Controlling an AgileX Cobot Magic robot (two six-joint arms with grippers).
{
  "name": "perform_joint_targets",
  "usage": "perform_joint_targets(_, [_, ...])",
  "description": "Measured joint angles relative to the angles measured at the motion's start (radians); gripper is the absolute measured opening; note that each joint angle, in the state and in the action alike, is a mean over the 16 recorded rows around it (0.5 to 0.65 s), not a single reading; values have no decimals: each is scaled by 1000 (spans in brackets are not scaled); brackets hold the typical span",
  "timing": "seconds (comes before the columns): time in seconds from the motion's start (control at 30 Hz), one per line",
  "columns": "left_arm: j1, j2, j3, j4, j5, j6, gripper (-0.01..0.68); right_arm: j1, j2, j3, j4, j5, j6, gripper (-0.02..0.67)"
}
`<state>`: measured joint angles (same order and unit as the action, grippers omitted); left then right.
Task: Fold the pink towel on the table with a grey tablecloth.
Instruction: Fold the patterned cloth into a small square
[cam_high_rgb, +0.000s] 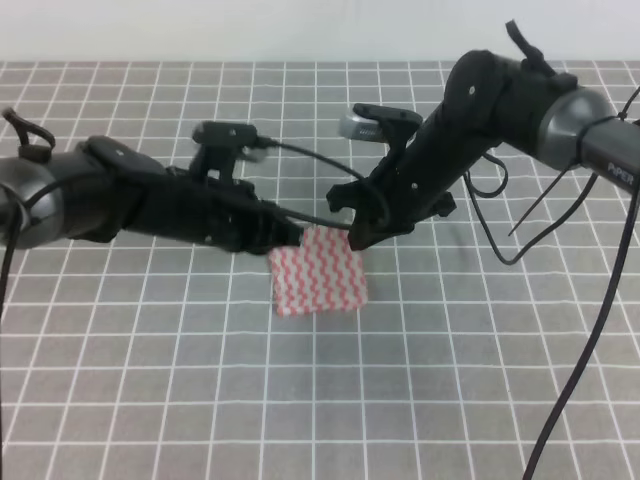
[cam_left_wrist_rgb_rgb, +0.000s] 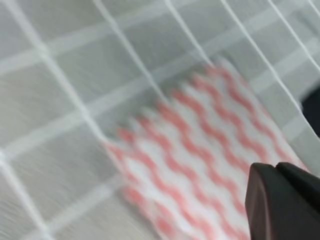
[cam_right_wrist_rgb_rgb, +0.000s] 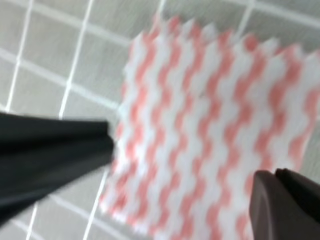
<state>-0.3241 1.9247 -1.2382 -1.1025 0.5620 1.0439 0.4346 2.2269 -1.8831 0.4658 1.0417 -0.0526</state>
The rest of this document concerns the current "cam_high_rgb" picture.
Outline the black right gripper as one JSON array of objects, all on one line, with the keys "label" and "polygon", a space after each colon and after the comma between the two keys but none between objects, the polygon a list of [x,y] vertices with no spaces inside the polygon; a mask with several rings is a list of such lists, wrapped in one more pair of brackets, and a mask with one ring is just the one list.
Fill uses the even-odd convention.
[{"label": "black right gripper", "polygon": [[[376,177],[375,185],[388,202],[389,219],[357,212],[348,232],[352,250],[365,250],[392,237],[411,233],[431,217],[447,217],[456,203],[449,188],[456,169],[433,156],[405,154],[390,170]],[[334,185],[326,194],[330,211],[350,208],[375,210],[376,195],[361,181]]]}]

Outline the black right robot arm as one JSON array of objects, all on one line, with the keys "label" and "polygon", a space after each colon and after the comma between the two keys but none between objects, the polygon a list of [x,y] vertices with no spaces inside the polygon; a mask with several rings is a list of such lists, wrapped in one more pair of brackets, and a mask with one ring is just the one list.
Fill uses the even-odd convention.
[{"label": "black right robot arm", "polygon": [[428,118],[356,103],[341,136],[389,146],[362,181],[336,185],[331,211],[351,208],[353,250],[412,232],[456,207],[449,188],[490,149],[506,143],[557,171],[589,168],[633,192],[639,184],[639,128],[598,92],[555,71],[514,22],[507,32],[524,54],[515,61],[472,50],[452,68],[442,102]]}]

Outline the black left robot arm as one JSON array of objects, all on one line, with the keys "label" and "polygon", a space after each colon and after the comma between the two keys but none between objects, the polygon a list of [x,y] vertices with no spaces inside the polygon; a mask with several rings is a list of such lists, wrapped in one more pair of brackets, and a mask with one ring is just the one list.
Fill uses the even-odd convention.
[{"label": "black left robot arm", "polygon": [[233,176],[237,161],[265,145],[253,125],[200,123],[197,152],[179,168],[104,135],[56,152],[45,128],[11,108],[2,116],[19,146],[1,161],[1,235],[7,241],[17,221],[19,249],[60,239],[109,243],[121,231],[254,255],[301,242],[299,225]]}]

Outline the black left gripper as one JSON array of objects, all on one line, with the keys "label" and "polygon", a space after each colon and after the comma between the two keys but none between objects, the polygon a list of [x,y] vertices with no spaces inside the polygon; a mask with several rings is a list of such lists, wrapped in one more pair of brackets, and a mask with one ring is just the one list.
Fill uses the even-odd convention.
[{"label": "black left gripper", "polygon": [[146,184],[144,232],[267,255],[276,248],[298,247],[304,229],[289,219],[284,207],[259,200],[247,182],[198,181],[185,170],[170,167]]}]

